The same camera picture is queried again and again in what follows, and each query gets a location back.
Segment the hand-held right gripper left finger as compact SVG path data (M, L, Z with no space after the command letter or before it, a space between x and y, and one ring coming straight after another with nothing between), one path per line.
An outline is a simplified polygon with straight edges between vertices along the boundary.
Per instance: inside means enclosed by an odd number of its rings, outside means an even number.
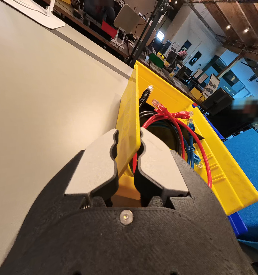
M84 150L65 195L83 195L88 201L102 197L109 201L117 192L118 170L117 157L119 131L115 128L93 141Z

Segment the blue plastic bin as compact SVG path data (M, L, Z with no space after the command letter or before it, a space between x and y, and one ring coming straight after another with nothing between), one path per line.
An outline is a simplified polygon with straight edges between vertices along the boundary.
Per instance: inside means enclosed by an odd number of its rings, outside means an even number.
M213 126L213 124L208 120L208 118L204 114L203 116L207 120L211 128L214 130L216 135L220 138L220 140L224 141L224 137L222 136L222 134ZM230 216L228 216L228 218L237 238L240 235L248 232L248 229L238 212L231 214Z

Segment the red storage bin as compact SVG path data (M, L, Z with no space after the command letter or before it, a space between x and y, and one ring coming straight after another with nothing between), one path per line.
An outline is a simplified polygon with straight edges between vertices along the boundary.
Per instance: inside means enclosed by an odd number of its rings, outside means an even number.
M112 27L107 22L105 22L104 20L102 20L101 29L104 32L106 32L111 37L111 39L115 39L116 34L117 34L117 29L116 28Z

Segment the small instruction poster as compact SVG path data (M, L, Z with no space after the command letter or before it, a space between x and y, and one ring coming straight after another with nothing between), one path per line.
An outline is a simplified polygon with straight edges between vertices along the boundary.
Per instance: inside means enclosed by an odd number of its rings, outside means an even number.
M211 74L210 80L202 93L204 96L204 99L209 98L214 92L217 91L219 83L220 83L220 80L214 74Z

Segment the green storage bin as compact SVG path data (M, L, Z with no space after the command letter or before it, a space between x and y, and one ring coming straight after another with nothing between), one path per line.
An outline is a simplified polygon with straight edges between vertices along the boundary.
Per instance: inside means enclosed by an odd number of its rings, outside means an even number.
M154 53L151 53L149 55L149 62L152 62L153 64L155 64L159 68L164 67L164 61Z

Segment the beige board on stand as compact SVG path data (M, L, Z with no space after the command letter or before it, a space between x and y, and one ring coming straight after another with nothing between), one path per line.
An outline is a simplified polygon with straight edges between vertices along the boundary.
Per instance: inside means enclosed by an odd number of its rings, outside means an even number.
M124 44L126 34L129 34L134 29L134 27L138 24L139 19L140 17L138 13L136 13L133 8L131 8L128 4L123 5L113 22L114 26L117 28L115 38L112 40L113 43L118 46L122 46ZM117 41L120 31L123 33L121 43Z

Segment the black tripod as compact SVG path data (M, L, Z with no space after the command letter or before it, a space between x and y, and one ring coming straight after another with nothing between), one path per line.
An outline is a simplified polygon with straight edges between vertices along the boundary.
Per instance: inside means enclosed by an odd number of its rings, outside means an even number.
M157 5L153 10L152 15L148 19L148 22L145 24L144 29L127 60L127 65L129 65L131 68L134 68L136 61L140 57L143 48L146 46L146 43L151 37L161 16L164 15L165 12L167 12L167 10L170 8L169 3L169 0L161 0L157 2Z

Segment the yellow plastic bin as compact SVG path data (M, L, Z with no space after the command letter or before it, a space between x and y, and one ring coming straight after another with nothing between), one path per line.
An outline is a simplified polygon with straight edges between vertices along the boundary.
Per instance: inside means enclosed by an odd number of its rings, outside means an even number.
M148 99L149 104L155 98L170 112L193 111L195 132L204 137L201 144L212 173L212 190L225 213L231 215L258 202L258 191L200 110L197 107L192 107L193 101L138 61L134 65L127 87L121 97L118 112L117 153L121 153L121 156L117 156L115 159L120 184L117 194L135 200L140 199L140 193L134 187L133 176L130 177L129 173L124 176L123 174L126 169L129 172L128 164L140 148L140 133L137 134L137 130L140 130L139 115L137 114L139 111L138 99L141 91L144 91L150 84L154 90Z

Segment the small yellow bin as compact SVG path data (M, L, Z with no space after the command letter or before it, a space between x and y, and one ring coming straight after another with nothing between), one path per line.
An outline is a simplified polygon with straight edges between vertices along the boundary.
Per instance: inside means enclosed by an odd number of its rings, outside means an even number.
M205 96L197 88L193 88L190 93L200 103L205 100Z

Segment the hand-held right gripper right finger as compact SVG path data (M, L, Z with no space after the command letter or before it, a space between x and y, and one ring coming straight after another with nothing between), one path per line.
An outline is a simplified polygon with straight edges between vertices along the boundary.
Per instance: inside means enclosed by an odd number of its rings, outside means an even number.
M171 197L187 197L189 189L174 159L173 152L161 139L140 128L141 147L134 172L134 186L141 205L148 206L158 196L165 205Z

